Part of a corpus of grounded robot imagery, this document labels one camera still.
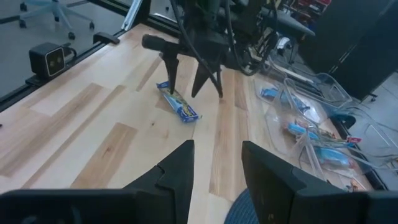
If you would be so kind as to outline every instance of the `chair wheel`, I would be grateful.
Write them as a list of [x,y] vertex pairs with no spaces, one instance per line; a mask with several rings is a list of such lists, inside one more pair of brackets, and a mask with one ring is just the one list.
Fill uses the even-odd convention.
[[72,32],[69,32],[68,38],[69,38],[70,40],[75,40],[75,34],[72,33]]
[[21,10],[22,12],[26,12],[27,11],[27,6],[25,3],[20,3],[19,4],[19,10]]
[[19,20],[19,27],[20,28],[26,28],[26,22],[23,21],[22,19]]

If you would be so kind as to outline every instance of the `gray floor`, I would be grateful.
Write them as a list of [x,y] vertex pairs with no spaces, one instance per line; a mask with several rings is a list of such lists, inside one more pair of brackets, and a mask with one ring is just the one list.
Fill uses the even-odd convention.
[[398,143],[398,73],[393,73],[382,85],[374,92],[378,97],[376,101],[371,101],[371,96],[367,97],[362,103],[361,108],[365,110],[375,121],[377,121],[383,131]]
[[[61,0],[68,4],[78,0]],[[18,15],[20,1],[0,1],[0,18]],[[28,10],[34,10],[35,6],[29,6]],[[72,43],[72,47],[78,52],[88,48],[92,44],[95,32],[107,32],[114,34],[121,30],[124,18],[107,9],[86,3],[72,8],[93,19],[95,30],[90,31],[89,22],[76,17],[69,17],[71,25],[75,29],[76,39],[68,39],[68,31],[55,22],[52,14],[26,20],[27,28],[19,28],[17,21],[0,25],[0,97],[24,84],[25,80],[33,75],[30,70],[29,49],[44,42],[55,44]]]

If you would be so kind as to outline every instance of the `wooden table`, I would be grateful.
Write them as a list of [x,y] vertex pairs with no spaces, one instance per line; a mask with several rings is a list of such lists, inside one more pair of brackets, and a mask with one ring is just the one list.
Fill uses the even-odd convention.
[[176,89],[203,115],[181,123],[156,88],[167,72],[158,52],[142,48],[143,34],[172,39],[138,25],[0,114],[1,192],[121,188],[194,139],[189,223],[223,223],[246,188],[242,141],[273,151],[269,105],[254,94],[253,77],[225,68],[223,99],[211,82],[193,99],[197,61],[180,55]]

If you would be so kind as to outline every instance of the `black cable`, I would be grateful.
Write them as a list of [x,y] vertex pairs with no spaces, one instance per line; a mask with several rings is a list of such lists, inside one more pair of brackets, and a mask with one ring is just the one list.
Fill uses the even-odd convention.
[[191,40],[189,39],[187,31],[185,30],[185,28],[182,24],[181,17],[178,12],[178,8],[177,8],[177,3],[175,2],[175,0],[170,0],[170,3],[172,5],[172,9],[174,12],[175,19],[177,20],[178,27],[180,28],[180,32],[181,32],[183,38],[185,39],[185,43],[188,44],[188,47],[194,54],[195,58],[198,60],[199,64],[202,65],[208,71],[209,78],[210,78],[211,82],[214,84],[214,86],[216,87],[218,96],[220,98],[222,98],[223,97],[223,89],[222,89],[221,85],[219,85],[219,82],[213,76],[213,72],[211,71],[209,66],[205,63],[205,60],[202,59],[202,57],[199,55],[199,53],[195,50],[195,47],[193,46]]
[[69,55],[69,53],[70,52],[72,52],[73,53],[73,59],[75,59],[76,57],[77,57],[77,52],[76,52],[76,50],[75,49],[73,49],[73,48],[71,48],[70,47],[70,43],[66,43],[66,44],[63,44],[61,47],[64,49],[64,57],[66,57],[67,55]]
[[238,53],[236,52],[233,30],[232,30],[232,23],[231,23],[231,9],[229,8],[230,7],[229,0],[226,0],[225,15],[226,15],[229,46],[231,47],[231,50],[234,54],[236,63],[238,64],[240,71],[247,76],[256,74],[262,68],[263,64],[267,60],[269,53],[271,52],[271,50],[275,47],[275,45],[277,43],[278,18],[277,18],[277,9],[276,9],[275,0],[271,0],[271,4],[273,6],[272,10],[274,11],[275,29],[266,37],[266,39],[269,39],[268,43],[267,43],[267,49],[264,49],[264,55],[263,55],[260,63],[257,65],[257,67],[254,70],[252,70],[251,72],[247,72],[247,71],[245,71],[245,68],[242,66],[240,58],[238,57]]

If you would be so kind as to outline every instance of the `wooden plank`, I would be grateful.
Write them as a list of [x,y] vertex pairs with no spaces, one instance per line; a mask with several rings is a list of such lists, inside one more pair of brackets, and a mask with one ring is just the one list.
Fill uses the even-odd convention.
[[233,200],[231,188],[233,173],[231,162],[234,160],[234,77],[232,70],[222,73],[225,97],[220,100],[217,115],[216,141],[213,152],[213,166],[210,179],[210,193]]
[[232,161],[234,165],[234,195],[231,198],[232,201],[235,201],[239,194],[247,188],[242,163],[242,142],[248,138],[248,114],[240,108],[235,108],[235,147]]
[[119,168],[136,133],[136,129],[116,123],[71,187],[105,188]]
[[210,81],[204,84],[195,98],[192,98],[190,90],[193,81],[192,77],[184,98],[198,114],[202,115],[202,119],[196,122],[192,137],[195,141],[195,168],[188,222],[202,224],[206,222],[219,99],[216,88]]
[[141,125],[134,141],[108,184],[124,187],[168,156],[185,140],[192,138],[194,123],[181,124],[174,114],[154,109]]
[[123,86],[116,87],[90,116],[62,143],[62,145],[45,161],[45,163],[34,173],[34,175],[22,186],[30,188],[34,182],[47,170],[54,161],[68,148],[68,146],[87,128],[87,126],[124,90]]
[[98,115],[91,118],[93,120],[87,124],[86,128],[81,130],[81,133],[67,146],[64,146],[66,149],[63,149],[63,152],[39,175],[39,178],[30,186],[31,188],[71,186],[115,123],[124,123],[121,121],[127,116],[126,109],[130,106],[129,102],[134,101],[136,96],[123,87],[120,88],[121,92],[109,103],[103,105],[103,109],[96,112]]
[[145,73],[143,73],[143,77],[142,80],[139,82],[136,90],[140,91],[142,89],[142,87],[147,83],[148,79],[150,78],[150,76],[155,72],[156,68],[159,66],[159,64],[162,62],[162,59],[159,56],[156,56],[155,60],[150,64],[149,68],[146,68],[147,64],[145,62],[141,63],[134,71],[134,75],[136,77],[138,77],[138,75],[142,70],[147,70]]
[[159,66],[138,92],[146,98],[147,102],[155,105],[160,98],[160,91],[156,88],[156,83],[162,83],[164,81],[167,81],[167,69],[165,64],[160,62]]
[[0,190],[11,190],[23,186],[45,164],[59,147],[75,132],[87,119],[98,105],[109,95],[110,90],[102,88],[101,91],[85,105],[57,134],[20,168],[7,184],[0,185]]
[[64,128],[100,92],[101,87],[95,84],[88,86],[74,99],[67,103],[48,121],[42,122],[29,135],[19,136],[20,140],[10,147],[9,152],[0,158],[0,174],[12,176],[20,169],[41,147],[49,142],[62,128]]
[[42,123],[50,119],[47,115],[25,108],[12,108],[0,114],[3,127],[0,129],[0,162],[12,151],[21,151],[29,146]]
[[246,88],[244,84],[245,77],[240,72],[234,73],[235,77],[235,106],[244,111],[248,110],[246,103]]

